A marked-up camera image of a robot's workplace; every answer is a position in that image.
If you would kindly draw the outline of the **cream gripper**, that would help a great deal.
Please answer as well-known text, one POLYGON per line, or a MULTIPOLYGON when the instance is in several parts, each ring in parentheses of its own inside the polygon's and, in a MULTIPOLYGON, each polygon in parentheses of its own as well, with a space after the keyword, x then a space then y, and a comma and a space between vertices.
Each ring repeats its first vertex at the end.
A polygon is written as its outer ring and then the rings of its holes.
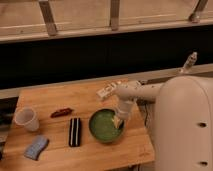
POLYGON ((116 107, 116 116, 114 116, 112 119, 116 129, 118 129, 121 126, 122 120, 126 120, 129 117, 133 105, 134 105, 133 101, 124 101, 124 100, 118 101, 118 105, 116 107))

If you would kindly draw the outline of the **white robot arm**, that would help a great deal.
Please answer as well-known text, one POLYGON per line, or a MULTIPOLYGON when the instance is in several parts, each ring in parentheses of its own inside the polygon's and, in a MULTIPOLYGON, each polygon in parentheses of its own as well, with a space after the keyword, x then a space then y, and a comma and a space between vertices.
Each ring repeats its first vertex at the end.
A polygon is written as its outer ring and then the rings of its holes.
POLYGON ((118 85, 116 122, 134 101, 155 103, 155 171, 213 171, 213 78, 177 76, 164 83, 118 85))

